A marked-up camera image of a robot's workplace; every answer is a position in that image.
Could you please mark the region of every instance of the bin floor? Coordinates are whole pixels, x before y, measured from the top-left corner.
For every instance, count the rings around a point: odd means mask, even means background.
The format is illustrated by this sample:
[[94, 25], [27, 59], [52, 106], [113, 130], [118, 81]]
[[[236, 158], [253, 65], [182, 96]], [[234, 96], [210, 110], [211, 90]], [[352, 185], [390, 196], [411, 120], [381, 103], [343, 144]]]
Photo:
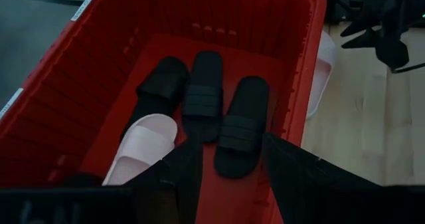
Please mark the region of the bin floor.
[[[142, 50], [137, 64], [118, 99], [111, 107], [102, 129], [80, 169], [101, 176], [106, 175], [118, 149], [120, 134], [136, 103], [135, 88], [151, 72], [160, 59], [165, 56], [176, 56], [185, 62], [190, 70], [195, 55], [203, 50], [216, 51], [223, 57], [224, 113], [227, 111], [241, 78], [256, 75], [268, 82], [270, 86], [268, 130], [270, 130], [272, 116], [278, 100], [276, 95], [280, 93], [280, 89], [286, 83], [285, 79], [288, 76], [285, 75], [285, 71], [291, 65], [285, 65], [281, 60], [234, 48], [169, 35], [153, 35]], [[286, 106], [288, 98], [280, 97], [278, 105]], [[174, 115], [174, 119], [179, 125], [176, 145], [179, 145], [185, 139], [180, 113], [179, 108]], [[220, 177], [214, 170], [215, 149], [214, 144], [204, 145], [203, 182], [197, 223], [247, 223], [252, 214], [253, 203], [262, 201], [254, 199], [258, 191], [260, 165], [250, 175], [242, 179]]]

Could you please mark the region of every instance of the white slide sandal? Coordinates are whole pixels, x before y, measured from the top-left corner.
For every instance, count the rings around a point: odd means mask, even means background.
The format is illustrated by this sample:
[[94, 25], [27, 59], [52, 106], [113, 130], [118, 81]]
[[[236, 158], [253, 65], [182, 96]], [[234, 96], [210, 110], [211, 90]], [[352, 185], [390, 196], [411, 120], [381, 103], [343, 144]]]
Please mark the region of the white slide sandal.
[[327, 83], [337, 61], [337, 47], [331, 36], [321, 32], [319, 52], [317, 53], [316, 67], [308, 101], [307, 119], [311, 118], [319, 108], [319, 103], [325, 92]]
[[164, 158], [174, 149], [175, 121], [150, 114], [134, 122], [124, 135], [103, 185], [122, 185]]

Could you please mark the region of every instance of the red plastic bin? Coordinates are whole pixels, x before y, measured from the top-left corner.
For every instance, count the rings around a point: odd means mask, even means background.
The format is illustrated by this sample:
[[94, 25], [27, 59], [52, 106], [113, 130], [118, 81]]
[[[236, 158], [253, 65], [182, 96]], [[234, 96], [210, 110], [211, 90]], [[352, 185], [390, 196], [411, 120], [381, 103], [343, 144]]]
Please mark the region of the red plastic bin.
[[[300, 145], [324, 13], [325, 0], [86, 0], [2, 111], [0, 186], [54, 185], [78, 170], [105, 176], [136, 86], [161, 58], [191, 68], [201, 50], [223, 57], [223, 112], [242, 77], [261, 76], [268, 131]], [[205, 146], [197, 223], [281, 223], [262, 165], [225, 179], [214, 151]]]

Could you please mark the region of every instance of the light wood surface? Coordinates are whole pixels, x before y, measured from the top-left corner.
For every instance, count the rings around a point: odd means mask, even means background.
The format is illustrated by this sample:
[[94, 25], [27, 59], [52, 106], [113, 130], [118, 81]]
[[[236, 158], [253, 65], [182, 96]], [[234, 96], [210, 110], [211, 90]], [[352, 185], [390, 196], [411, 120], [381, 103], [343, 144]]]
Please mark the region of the light wood surface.
[[[342, 49], [346, 26], [330, 28], [337, 64], [301, 146], [375, 183], [425, 184], [425, 68], [391, 74], [374, 49]], [[425, 62], [425, 29], [402, 40]]]

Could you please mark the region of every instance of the sticker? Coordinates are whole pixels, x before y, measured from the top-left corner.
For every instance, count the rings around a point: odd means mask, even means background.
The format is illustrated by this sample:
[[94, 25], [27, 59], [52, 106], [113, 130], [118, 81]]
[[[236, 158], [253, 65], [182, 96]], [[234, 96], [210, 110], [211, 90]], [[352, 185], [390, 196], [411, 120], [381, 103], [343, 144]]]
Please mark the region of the sticker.
[[12, 98], [6, 103], [6, 105], [0, 110], [0, 120], [6, 114], [7, 110], [12, 106], [12, 104], [16, 101], [19, 95], [24, 91], [23, 88], [18, 88]]
[[80, 6], [80, 8], [78, 8], [77, 12], [75, 12], [75, 15], [71, 18], [71, 21], [76, 21], [80, 17], [80, 15], [84, 12], [88, 4], [90, 4], [91, 1], [92, 0], [85, 0]]

